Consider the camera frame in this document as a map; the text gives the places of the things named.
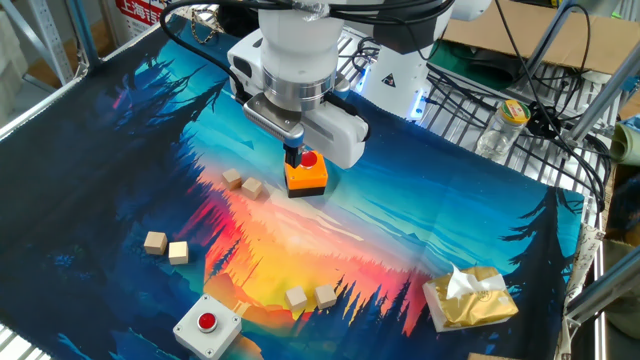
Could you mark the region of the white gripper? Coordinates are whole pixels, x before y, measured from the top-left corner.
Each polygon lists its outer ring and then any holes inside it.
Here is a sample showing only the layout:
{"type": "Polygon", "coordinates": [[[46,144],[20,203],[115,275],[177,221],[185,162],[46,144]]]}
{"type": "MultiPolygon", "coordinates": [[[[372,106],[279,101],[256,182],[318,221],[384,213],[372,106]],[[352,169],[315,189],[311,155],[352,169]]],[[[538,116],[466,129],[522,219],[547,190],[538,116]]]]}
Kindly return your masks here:
{"type": "MultiPolygon", "coordinates": [[[[368,124],[358,115],[323,103],[314,110],[303,112],[301,123],[305,130],[304,144],[322,154],[342,169],[353,167],[365,150],[368,124]]],[[[296,168],[302,161],[301,147],[284,146],[285,163],[296,168]]]]}

